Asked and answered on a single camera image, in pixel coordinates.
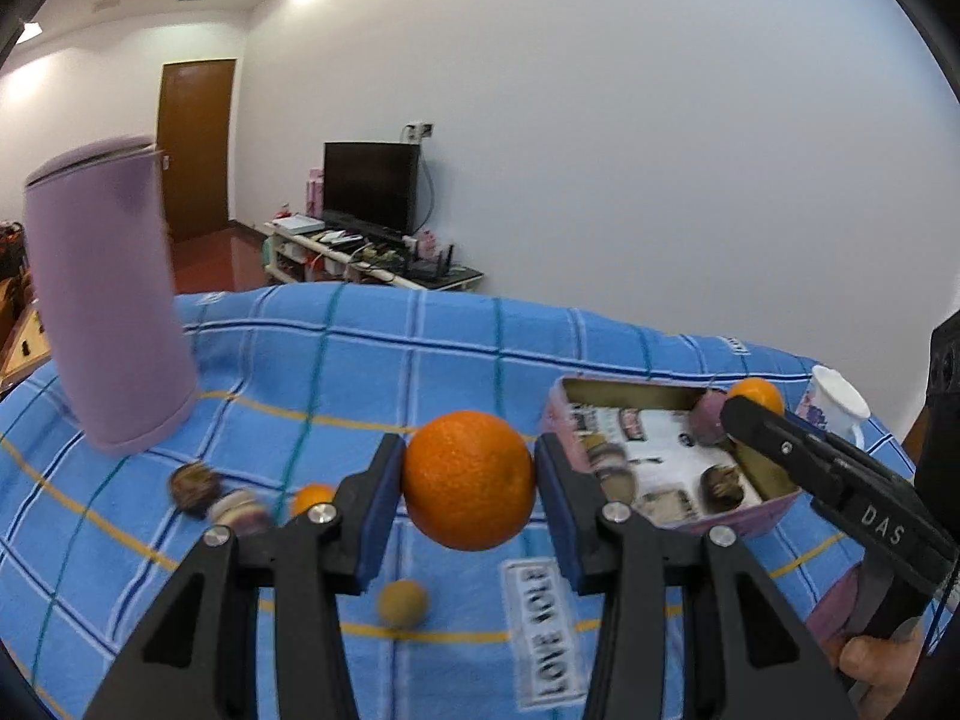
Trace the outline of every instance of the wall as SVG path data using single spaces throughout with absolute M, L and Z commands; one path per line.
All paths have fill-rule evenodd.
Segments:
M 498 295 L 846 373 L 902 435 L 960 271 L 960 111 L 893 0 L 270 0 L 237 213 L 436 123 L 431 226 Z
M 51 157 L 100 138 L 157 132 L 164 63 L 241 59 L 246 24 L 246 14 L 150 16 L 24 44 L 0 74 L 0 218 L 23 218 L 23 180 Z M 238 63 L 234 107 L 239 76 Z M 231 176 L 231 209 L 233 185 Z

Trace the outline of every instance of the wooden door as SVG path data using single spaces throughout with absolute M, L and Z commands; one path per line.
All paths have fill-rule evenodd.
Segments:
M 174 241 L 222 230 L 227 215 L 227 141 L 235 59 L 163 66 L 157 146 L 163 210 Z

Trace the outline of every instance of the small tan ball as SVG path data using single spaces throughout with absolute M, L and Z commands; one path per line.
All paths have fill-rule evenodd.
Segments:
M 391 581 L 376 599 L 380 622 L 394 631 L 409 631 L 424 622 L 429 607 L 429 594 L 412 579 Z

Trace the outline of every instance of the tv screen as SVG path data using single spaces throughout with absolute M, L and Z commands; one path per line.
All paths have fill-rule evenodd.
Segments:
M 327 143 L 323 215 L 412 233 L 418 162 L 419 146 L 411 143 Z

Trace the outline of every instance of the tablecloth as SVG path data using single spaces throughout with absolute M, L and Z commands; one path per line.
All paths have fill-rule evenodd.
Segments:
M 176 307 L 200 372 L 200 400 L 151 450 L 121 461 L 94 450 L 54 364 L 0 403 L 0 638 L 61 718 L 83 715 L 205 528 L 178 514 L 167 495 L 167 478 L 188 461 L 216 467 L 228 487 L 252 488 L 283 521 L 292 493 L 363 469 L 385 431 L 409 436 L 442 413 L 475 409 L 534 437 L 547 391 L 563 375 L 722 388 L 760 375 L 793 409 L 813 365 L 736 338 L 664 335 L 575 309 L 464 293 L 309 284 L 184 295 Z M 878 420 L 864 425 L 864 435 L 872 455 L 912 474 Z M 810 512 L 805 497 L 750 547 L 803 617 L 862 556 Z M 361 717 L 580 717 L 600 599 L 577 598 L 558 583 L 572 642 L 571 679 L 555 700 L 531 695 L 538 665 L 511 623 L 509 572 L 551 554 L 539 508 L 520 536 L 470 554 L 429 541 L 401 508 L 371 591 L 340 600 Z M 383 584 L 402 577 L 428 589 L 431 608 L 419 630 L 398 637 L 379 626 L 374 605 Z M 669 611 L 664 716 L 675 717 L 682 623 L 673 605 Z M 271 720 L 269 592 L 258 641 L 260 716 Z

